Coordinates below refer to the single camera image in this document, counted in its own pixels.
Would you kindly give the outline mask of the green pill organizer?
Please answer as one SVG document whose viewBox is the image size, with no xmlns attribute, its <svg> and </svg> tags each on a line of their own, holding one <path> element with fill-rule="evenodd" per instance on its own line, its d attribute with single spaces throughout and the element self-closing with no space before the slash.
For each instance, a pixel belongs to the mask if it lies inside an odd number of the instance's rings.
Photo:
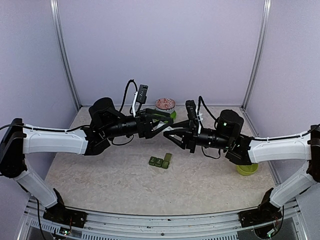
<svg viewBox="0 0 320 240">
<path fill-rule="evenodd" d="M 164 156 L 164 158 L 159 158 L 159 157 L 155 157 L 155 156 L 151 156 L 148 164 L 150 166 L 154 166 L 154 167 L 158 167 L 158 168 L 162 168 L 162 169 L 168 169 L 169 165 L 170 165 L 170 161 L 172 159 L 172 154 L 167 152 Z"/>
</svg>

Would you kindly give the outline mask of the small white pill bottle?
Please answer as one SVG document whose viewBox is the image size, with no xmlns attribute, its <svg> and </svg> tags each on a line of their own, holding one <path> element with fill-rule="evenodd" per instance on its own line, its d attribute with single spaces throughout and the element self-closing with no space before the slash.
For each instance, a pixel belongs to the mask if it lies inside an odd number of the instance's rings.
<svg viewBox="0 0 320 240">
<path fill-rule="evenodd" d="M 174 128 L 172 128 L 171 126 L 168 126 L 168 127 L 165 129 L 165 131 L 172 131 L 172 130 L 174 130 Z"/>
</svg>

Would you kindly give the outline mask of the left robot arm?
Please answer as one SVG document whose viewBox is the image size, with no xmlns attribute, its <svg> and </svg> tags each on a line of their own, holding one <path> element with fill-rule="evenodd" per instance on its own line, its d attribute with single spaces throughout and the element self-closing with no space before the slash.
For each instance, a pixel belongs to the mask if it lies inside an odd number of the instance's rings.
<svg viewBox="0 0 320 240">
<path fill-rule="evenodd" d="M 151 139 L 173 124 L 169 113 L 146 108 L 133 110 L 124 115 L 115 108 L 111 98 L 98 99 L 88 110 L 89 125 L 72 129 L 41 128 L 23 123 L 15 118 L 0 142 L 0 173 L 14 179 L 23 189 L 33 195 L 57 221 L 63 223 L 70 218 L 57 190 L 50 188 L 32 169 L 26 160 L 32 153 L 72 153 L 97 156 L 116 137 Z"/>
</svg>

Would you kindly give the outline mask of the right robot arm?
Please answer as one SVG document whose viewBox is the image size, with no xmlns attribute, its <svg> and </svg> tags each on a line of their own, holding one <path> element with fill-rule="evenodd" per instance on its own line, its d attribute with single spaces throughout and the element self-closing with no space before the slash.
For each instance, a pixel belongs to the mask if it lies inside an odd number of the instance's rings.
<svg viewBox="0 0 320 240">
<path fill-rule="evenodd" d="M 254 138 L 242 135 L 244 119 L 225 109 L 214 120 L 214 128 L 204 128 L 200 116 L 203 99 L 185 103 L 188 119 L 174 123 L 163 135 L 181 149 L 194 153 L 197 146 L 223 150 L 225 157 L 238 166 L 268 161 L 304 160 L 302 167 L 286 181 L 265 193 L 256 210 L 256 218 L 266 222 L 288 200 L 320 181 L 320 126 L 296 135 Z"/>
</svg>

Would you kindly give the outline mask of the green plate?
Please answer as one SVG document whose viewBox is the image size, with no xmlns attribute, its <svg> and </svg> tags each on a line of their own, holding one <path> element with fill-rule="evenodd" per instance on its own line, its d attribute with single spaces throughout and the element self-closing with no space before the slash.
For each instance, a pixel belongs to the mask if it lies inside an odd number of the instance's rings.
<svg viewBox="0 0 320 240">
<path fill-rule="evenodd" d="M 176 111 L 175 111 L 175 110 L 172 110 L 172 111 L 170 112 L 170 117 L 171 117 L 173 120 L 175 120 L 175 119 L 176 119 L 176 117 L 177 117 L 177 113 L 176 113 Z"/>
</svg>

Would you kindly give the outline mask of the red patterned white bowl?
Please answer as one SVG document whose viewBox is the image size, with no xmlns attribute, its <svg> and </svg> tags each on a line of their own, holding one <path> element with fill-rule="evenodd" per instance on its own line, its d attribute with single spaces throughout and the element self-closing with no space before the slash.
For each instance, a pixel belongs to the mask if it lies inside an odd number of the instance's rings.
<svg viewBox="0 0 320 240">
<path fill-rule="evenodd" d="M 176 101 L 172 98 L 159 98 L 155 102 L 155 109 L 161 112 L 172 114 L 175 111 Z"/>
</svg>

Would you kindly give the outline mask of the lime green bowl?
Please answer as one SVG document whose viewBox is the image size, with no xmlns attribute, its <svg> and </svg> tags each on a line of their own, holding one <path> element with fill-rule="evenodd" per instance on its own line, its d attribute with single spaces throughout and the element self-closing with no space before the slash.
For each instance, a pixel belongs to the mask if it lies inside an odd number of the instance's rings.
<svg viewBox="0 0 320 240">
<path fill-rule="evenodd" d="M 253 175 L 259 168 L 257 163 L 251 165 L 236 165 L 237 172 L 242 176 Z"/>
</svg>

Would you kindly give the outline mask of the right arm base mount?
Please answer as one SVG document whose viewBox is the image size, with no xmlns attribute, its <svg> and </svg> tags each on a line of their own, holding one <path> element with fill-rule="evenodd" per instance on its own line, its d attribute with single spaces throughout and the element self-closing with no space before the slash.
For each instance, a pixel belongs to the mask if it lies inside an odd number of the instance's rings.
<svg viewBox="0 0 320 240">
<path fill-rule="evenodd" d="M 279 207 L 269 201 L 262 202 L 257 208 L 238 213 L 242 228 L 251 227 L 281 219 L 283 214 Z"/>
</svg>

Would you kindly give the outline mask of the front aluminium rail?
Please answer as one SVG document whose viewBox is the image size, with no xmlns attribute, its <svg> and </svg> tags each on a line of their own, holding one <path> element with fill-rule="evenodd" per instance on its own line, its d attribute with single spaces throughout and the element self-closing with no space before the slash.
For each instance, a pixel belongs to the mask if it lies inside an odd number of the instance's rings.
<svg viewBox="0 0 320 240">
<path fill-rule="evenodd" d="M 53 234 L 66 240 L 252 240 L 261 225 L 242 227 L 239 211 L 189 215 L 133 215 L 85 209 L 83 228 L 72 227 L 64 236 L 65 225 L 38 218 L 44 208 L 30 198 L 18 230 L 17 240 L 50 239 Z"/>
</svg>

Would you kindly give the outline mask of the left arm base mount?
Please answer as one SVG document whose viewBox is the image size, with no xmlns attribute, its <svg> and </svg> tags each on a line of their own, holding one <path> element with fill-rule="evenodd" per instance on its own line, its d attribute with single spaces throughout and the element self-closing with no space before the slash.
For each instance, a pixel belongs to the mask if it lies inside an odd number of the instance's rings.
<svg viewBox="0 0 320 240">
<path fill-rule="evenodd" d="M 87 220 L 87 213 L 56 205 L 46 208 L 43 218 L 69 227 L 84 228 Z"/>
</svg>

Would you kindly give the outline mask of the right aluminium frame post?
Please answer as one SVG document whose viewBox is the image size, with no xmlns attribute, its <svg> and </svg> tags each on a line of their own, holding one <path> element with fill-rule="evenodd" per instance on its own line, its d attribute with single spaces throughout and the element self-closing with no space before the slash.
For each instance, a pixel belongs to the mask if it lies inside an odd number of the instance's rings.
<svg viewBox="0 0 320 240">
<path fill-rule="evenodd" d="M 272 7 L 272 1 L 265 0 L 263 5 L 257 46 L 256 46 L 253 64 L 252 64 L 252 68 L 249 76 L 249 82 L 248 82 L 248 86 L 247 86 L 244 99 L 241 105 L 244 111 L 246 111 L 249 106 L 250 99 L 254 90 L 254 85 L 257 79 L 257 74 L 259 71 L 259 66 L 260 66 L 260 62 L 261 62 L 263 51 L 264 51 L 265 39 L 268 31 L 271 7 Z"/>
</svg>

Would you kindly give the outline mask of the aluminium frame post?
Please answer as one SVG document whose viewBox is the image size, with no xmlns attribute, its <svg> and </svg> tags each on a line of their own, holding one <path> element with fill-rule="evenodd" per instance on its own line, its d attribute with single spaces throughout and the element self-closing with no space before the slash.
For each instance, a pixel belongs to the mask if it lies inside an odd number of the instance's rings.
<svg viewBox="0 0 320 240">
<path fill-rule="evenodd" d="M 59 52 L 60 52 L 60 56 L 63 64 L 63 69 L 66 75 L 67 84 L 71 93 L 74 107 L 77 111 L 79 111 L 82 105 L 81 105 L 79 94 L 73 79 L 73 75 L 72 75 L 72 71 L 71 71 L 71 67 L 68 59 L 67 49 L 65 46 L 64 35 L 63 35 L 63 28 L 61 24 L 58 1 L 50 0 L 50 8 L 51 8 L 53 24 L 56 32 L 58 48 L 59 48 Z"/>
<path fill-rule="evenodd" d="M 261 62 L 263 51 L 264 51 L 265 39 L 268 31 L 271 7 L 272 7 L 272 1 L 265 0 L 263 5 L 257 46 L 256 46 L 253 64 L 252 64 L 252 68 L 249 76 L 249 82 L 248 82 L 248 86 L 247 86 L 244 99 L 241 105 L 244 111 L 246 111 L 249 106 L 250 99 L 254 90 L 254 85 L 257 79 L 257 74 L 259 71 L 259 66 L 260 66 L 260 62 Z"/>
</svg>

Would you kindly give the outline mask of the left aluminium frame post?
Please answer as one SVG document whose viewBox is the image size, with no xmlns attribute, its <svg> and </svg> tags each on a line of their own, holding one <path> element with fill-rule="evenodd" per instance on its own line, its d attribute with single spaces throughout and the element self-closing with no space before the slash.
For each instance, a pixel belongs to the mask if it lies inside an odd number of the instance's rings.
<svg viewBox="0 0 320 240">
<path fill-rule="evenodd" d="M 58 1 L 50 0 L 50 8 L 51 8 L 53 24 L 56 32 L 58 48 L 59 48 L 59 52 L 60 52 L 60 56 L 63 64 L 63 69 L 66 75 L 67 84 L 71 93 L 74 107 L 77 111 L 79 111 L 82 105 L 81 105 L 79 94 L 73 79 L 73 75 L 72 75 L 72 71 L 71 71 L 71 67 L 68 59 L 67 49 L 65 46 L 64 35 L 63 35 L 63 28 L 61 24 Z"/>
</svg>

